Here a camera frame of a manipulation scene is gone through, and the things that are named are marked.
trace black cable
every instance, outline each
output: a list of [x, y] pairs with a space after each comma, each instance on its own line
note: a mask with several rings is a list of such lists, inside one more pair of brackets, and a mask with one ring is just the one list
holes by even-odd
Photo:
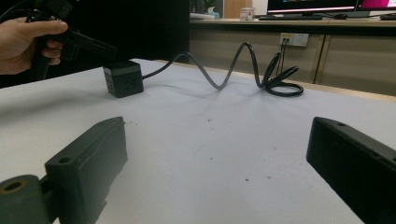
[[[290, 96], [297, 96], [303, 93], [304, 88], [300, 85], [297, 84], [291, 84], [291, 83], [284, 83], [282, 82], [283, 79], [291, 76], [294, 72], [296, 72], [298, 70], [297, 66], [294, 66], [290, 69], [288, 69], [287, 71], [279, 74], [279, 76], [275, 77], [275, 78], [270, 78], [270, 76], [264, 76], [262, 81], [260, 81], [260, 76], [259, 76], [259, 68], [257, 66], [257, 60], [256, 60], [256, 54], [254, 53], [253, 47], [248, 43], [245, 42], [243, 43], [238, 51], [236, 52], [235, 56], [233, 57], [233, 62], [230, 66], [230, 69], [227, 73], [226, 78], [224, 78], [224, 81], [220, 84], [217, 85], [213, 79], [210, 77], [210, 75], [206, 72], [206, 70], [201, 66], [201, 64], [198, 62], [198, 60], [195, 59], [195, 57], [188, 53], [188, 52], [181, 52], [179, 53], [173, 60], [169, 61], [166, 65], [164, 65], [162, 68], [158, 69], [157, 71], [154, 71], [152, 73], [149, 73], [145, 76], [142, 76], [143, 79], [146, 79], [148, 77], [153, 77], [159, 73], [161, 73], [163, 70], [165, 70], [166, 68], [168, 68], [172, 63], [174, 63], [179, 57], [182, 56], [186, 56], [188, 57], [190, 60], [192, 60], [195, 65], [199, 68], [199, 70], [204, 74], [205, 78], [209, 81], [209, 83], [216, 89], [216, 90], [222, 90], [225, 85], [227, 84], [231, 73], [233, 72], [233, 68], [235, 67], [236, 61], [242, 51], [242, 49], [244, 47], [247, 47], [247, 49], [250, 52], [250, 57], [251, 57], [251, 61], [253, 64], [253, 72], [254, 72], [254, 77], [255, 77], [255, 81], [256, 81], [256, 85], [257, 87], [259, 87], [260, 89], [264, 89], [267, 92], [273, 94], [273, 95], [278, 95], [278, 96], [283, 96], [283, 97], [290, 97]], [[269, 67], [272, 67], [270, 69], [270, 71], [267, 71], [268, 73], [272, 73], [272, 71], [274, 70], [274, 65], [273, 63], [277, 63], [277, 60], [272, 60]], [[272, 88], [275, 87], [289, 87], [289, 88], [293, 88], [293, 89], [297, 89], [297, 91], [291, 91], [291, 92], [279, 92], [279, 91], [274, 91], [272, 90]]]
[[7, 20], [7, 17], [9, 16], [10, 12], [14, 11], [15, 9], [24, 6], [25, 4], [30, 4], [32, 3], [33, 0], [21, 0], [19, 3], [15, 4], [14, 6], [10, 7], [6, 12], [3, 13], [3, 15], [0, 16], [0, 23], [3, 21]]

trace keyboard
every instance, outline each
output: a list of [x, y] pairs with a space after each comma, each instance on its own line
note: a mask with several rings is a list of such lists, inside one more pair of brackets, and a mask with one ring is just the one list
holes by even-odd
[[381, 21], [396, 21], [396, 14], [393, 15], [381, 15], [379, 16]]
[[261, 16], [259, 21], [321, 21], [321, 16]]

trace black handheld device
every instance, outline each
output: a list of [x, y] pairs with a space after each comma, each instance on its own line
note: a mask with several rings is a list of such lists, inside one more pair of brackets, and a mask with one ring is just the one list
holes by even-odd
[[[35, 0], [34, 10], [27, 15], [26, 22], [62, 20], [72, 10], [73, 6], [65, 0]], [[41, 54], [48, 39], [64, 43], [61, 58], [68, 61], [77, 58], [80, 47], [92, 51], [108, 59], [114, 59], [118, 49], [104, 42], [82, 35], [76, 28], [69, 28], [60, 35], [44, 35], [37, 38], [35, 55], [32, 60], [29, 78], [38, 81], [46, 78], [50, 59]]]

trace dark background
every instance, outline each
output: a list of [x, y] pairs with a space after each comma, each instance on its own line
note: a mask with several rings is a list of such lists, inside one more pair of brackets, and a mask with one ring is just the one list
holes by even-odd
[[[0, 14], [19, 1], [0, 3]], [[69, 0], [74, 7], [64, 19], [83, 35], [119, 49], [115, 60], [79, 49], [73, 61], [50, 66], [48, 78], [60, 77], [106, 65], [140, 58], [173, 59], [189, 50], [190, 1], [186, 0]], [[33, 8], [28, 4], [24, 8]], [[0, 76], [0, 88], [31, 82], [27, 73]]]

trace black plastic bracket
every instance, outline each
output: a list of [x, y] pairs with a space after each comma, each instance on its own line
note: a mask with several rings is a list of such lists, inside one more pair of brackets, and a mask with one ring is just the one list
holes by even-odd
[[345, 123], [316, 117], [307, 161], [364, 223], [396, 223], [396, 151]]
[[96, 123], [45, 163], [47, 175], [0, 183], [0, 223], [95, 223], [127, 162], [122, 117]]

